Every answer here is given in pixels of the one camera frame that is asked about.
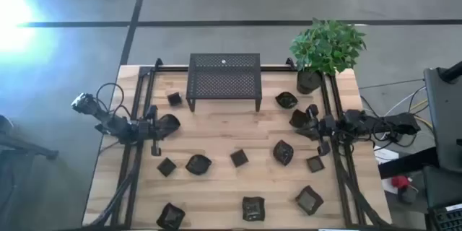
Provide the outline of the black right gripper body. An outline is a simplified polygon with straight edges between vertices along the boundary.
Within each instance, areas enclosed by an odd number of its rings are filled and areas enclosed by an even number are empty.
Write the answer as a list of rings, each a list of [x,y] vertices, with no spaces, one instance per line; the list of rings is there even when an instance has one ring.
[[[302,128],[301,135],[311,141],[319,140],[323,136],[331,136],[337,129],[337,121],[332,115],[326,115],[322,119],[311,118]]]

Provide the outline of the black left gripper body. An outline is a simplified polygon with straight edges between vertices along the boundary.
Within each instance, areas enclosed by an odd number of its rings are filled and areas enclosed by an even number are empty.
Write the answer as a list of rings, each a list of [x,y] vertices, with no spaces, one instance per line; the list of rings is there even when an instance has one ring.
[[[160,129],[157,127],[157,121],[154,119],[140,119],[138,120],[138,135],[137,141],[145,140],[159,141],[162,139]]]

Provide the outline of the black round pot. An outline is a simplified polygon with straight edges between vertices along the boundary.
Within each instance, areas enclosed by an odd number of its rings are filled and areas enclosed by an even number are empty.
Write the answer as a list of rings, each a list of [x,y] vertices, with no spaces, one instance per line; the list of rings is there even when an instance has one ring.
[[[275,97],[275,100],[285,109],[291,109],[298,104],[298,99],[290,92],[281,92]]]
[[[293,155],[293,147],[283,140],[279,140],[274,146],[273,156],[283,166],[287,166],[292,161]]]
[[[202,154],[195,154],[186,164],[186,169],[194,175],[203,175],[208,171],[211,165],[212,161],[208,157]]]

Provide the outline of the black wavy square plate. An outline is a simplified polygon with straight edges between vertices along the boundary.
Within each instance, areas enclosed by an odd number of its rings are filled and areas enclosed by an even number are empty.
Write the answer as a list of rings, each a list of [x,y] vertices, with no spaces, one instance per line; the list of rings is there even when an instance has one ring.
[[[243,220],[247,222],[264,221],[266,217],[265,199],[257,197],[243,197]]]
[[[296,196],[295,201],[307,215],[315,214],[324,202],[311,186],[305,186]]]
[[[178,230],[186,213],[171,203],[167,203],[156,223],[165,230]]]

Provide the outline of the black plant pot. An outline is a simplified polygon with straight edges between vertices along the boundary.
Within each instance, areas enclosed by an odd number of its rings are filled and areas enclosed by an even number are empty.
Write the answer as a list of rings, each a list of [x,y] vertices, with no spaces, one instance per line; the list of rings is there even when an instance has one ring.
[[[317,71],[299,71],[297,73],[297,91],[308,95],[320,87],[322,76]]]

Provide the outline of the white paper sheet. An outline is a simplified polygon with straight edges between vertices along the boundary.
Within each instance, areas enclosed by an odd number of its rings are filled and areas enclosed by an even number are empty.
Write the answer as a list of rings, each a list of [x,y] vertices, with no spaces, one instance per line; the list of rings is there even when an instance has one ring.
[[[392,184],[392,178],[382,179],[382,186],[383,186],[384,191],[387,191],[389,193],[394,193],[394,194],[398,193],[397,187],[393,186]]]
[[[399,158],[399,153],[394,152],[388,149],[384,149],[383,147],[378,147],[374,151],[375,159],[378,164],[390,162],[392,160],[396,160]]]

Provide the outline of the green leafy plant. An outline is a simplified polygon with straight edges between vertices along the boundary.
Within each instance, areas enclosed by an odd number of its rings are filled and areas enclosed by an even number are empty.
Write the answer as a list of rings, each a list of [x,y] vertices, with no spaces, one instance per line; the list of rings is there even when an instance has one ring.
[[[310,28],[292,40],[289,50],[298,71],[334,76],[354,68],[360,52],[367,49],[364,36],[354,25],[314,19]]]

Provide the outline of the black perforated metal shelf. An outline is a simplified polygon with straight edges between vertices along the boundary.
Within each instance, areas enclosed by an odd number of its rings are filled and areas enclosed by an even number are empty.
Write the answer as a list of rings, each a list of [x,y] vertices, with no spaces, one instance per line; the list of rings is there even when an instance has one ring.
[[[254,100],[258,112],[262,101],[260,55],[192,53],[186,89],[190,111],[195,111],[197,100]]]

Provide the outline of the red round object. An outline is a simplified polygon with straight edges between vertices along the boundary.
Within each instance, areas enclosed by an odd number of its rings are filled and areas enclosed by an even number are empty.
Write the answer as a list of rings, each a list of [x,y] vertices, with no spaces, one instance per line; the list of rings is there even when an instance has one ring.
[[[404,175],[397,175],[391,178],[391,185],[397,189],[406,188],[410,185],[410,180]]]

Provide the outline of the black desk beam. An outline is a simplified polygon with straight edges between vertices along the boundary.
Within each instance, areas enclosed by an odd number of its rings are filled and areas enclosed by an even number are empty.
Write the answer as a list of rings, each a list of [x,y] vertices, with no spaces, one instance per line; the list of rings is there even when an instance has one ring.
[[[378,165],[378,169],[380,177],[382,179],[387,179],[397,175],[419,171],[426,166],[433,166],[436,168],[440,166],[435,147],[382,163]]]

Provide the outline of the dark grey round object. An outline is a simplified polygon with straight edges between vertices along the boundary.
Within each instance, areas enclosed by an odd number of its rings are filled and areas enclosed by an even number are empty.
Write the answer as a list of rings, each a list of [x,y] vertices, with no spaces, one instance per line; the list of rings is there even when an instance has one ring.
[[[413,186],[402,187],[398,189],[398,200],[402,204],[413,204],[418,194],[419,191]]]

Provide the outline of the black tripod stand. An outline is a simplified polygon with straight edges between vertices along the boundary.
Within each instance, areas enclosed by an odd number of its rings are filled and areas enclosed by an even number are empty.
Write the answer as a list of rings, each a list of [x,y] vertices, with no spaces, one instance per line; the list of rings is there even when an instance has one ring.
[[[35,156],[42,155],[48,160],[58,156],[57,150],[16,137],[13,129],[14,124],[0,115],[0,231],[13,230],[13,214]]]

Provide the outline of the dark grey seat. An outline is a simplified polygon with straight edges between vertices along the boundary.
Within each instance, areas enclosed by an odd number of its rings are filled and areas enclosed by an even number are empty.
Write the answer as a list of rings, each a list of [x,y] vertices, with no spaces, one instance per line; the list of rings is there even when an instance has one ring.
[[[426,166],[423,176],[429,208],[462,203],[462,173]]]

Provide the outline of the dark grey monitor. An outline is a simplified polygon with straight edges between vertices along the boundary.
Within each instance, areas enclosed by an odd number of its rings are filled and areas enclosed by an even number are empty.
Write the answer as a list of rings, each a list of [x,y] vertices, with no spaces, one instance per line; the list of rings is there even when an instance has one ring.
[[[449,84],[438,68],[424,70],[437,157],[441,167],[462,173],[462,76]]]

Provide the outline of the black monitor stand pole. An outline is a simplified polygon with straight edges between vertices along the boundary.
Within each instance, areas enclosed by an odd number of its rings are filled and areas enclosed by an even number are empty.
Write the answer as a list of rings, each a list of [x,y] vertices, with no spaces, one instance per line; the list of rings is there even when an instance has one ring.
[[[462,61],[458,62],[457,64],[453,65],[452,67],[446,68],[438,68],[437,69],[438,75],[446,83],[452,84],[454,83],[459,76],[462,76]]]

